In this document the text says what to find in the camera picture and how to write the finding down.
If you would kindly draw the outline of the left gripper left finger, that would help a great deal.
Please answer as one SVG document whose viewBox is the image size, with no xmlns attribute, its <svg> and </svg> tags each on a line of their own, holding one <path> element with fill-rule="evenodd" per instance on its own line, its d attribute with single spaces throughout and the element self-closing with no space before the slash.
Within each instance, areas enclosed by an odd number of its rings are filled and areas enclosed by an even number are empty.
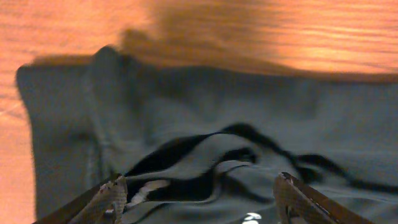
<svg viewBox="0 0 398 224">
<path fill-rule="evenodd" d="M 126 178 L 118 175 L 98 184 L 34 224 L 121 223 L 126 204 Z"/>
</svg>

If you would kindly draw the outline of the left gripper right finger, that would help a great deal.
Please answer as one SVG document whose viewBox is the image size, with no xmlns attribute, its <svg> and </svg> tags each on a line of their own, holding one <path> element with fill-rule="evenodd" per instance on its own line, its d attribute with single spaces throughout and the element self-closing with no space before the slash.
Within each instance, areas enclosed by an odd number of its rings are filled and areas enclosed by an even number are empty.
<svg viewBox="0 0 398 224">
<path fill-rule="evenodd" d="M 281 224 L 373 224 L 287 172 L 275 178 L 273 194 Z"/>
</svg>

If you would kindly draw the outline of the black t-shirt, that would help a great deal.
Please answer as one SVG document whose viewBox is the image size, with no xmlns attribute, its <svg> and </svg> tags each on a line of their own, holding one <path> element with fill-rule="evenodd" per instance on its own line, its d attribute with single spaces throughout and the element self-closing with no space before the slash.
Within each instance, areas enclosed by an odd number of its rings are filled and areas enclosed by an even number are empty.
<svg viewBox="0 0 398 224">
<path fill-rule="evenodd" d="M 127 223 L 278 223 L 292 174 L 374 223 L 397 222 L 397 85 L 159 69 L 103 47 L 24 65 L 36 215 L 115 174 Z"/>
</svg>

